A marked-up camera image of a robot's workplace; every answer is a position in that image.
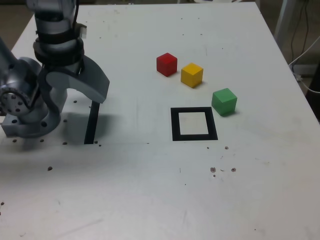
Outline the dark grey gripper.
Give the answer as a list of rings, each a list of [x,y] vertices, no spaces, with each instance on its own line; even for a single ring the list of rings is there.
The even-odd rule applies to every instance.
[[[84,56],[83,61],[69,65],[48,61],[42,65],[41,75],[56,89],[74,89],[90,100],[102,104],[107,96],[110,80],[99,65]]]

